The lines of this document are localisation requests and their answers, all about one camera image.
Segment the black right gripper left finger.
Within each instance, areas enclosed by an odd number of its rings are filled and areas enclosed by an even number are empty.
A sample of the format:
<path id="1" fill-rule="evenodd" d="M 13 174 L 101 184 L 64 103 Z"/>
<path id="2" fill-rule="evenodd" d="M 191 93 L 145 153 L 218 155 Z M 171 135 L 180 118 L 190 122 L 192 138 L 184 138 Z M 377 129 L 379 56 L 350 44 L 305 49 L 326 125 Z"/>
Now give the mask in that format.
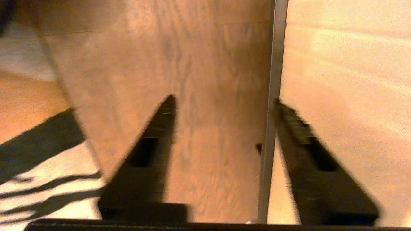
<path id="1" fill-rule="evenodd" d="M 168 95 L 107 183 L 98 200 L 104 220 L 187 222 L 185 204 L 163 201 L 176 110 L 175 95 Z"/>

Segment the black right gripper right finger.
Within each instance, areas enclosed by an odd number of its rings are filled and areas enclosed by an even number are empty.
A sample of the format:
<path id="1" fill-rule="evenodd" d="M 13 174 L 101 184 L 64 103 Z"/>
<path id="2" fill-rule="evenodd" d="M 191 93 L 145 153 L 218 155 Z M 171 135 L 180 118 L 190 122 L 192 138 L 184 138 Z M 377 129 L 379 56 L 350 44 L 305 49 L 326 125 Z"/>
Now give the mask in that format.
<path id="1" fill-rule="evenodd" d="M 345 171 L 309 124 L 280 100 L 274 105 L 276 136 L 302 225 L 373 226 L 379 209 Z"/>

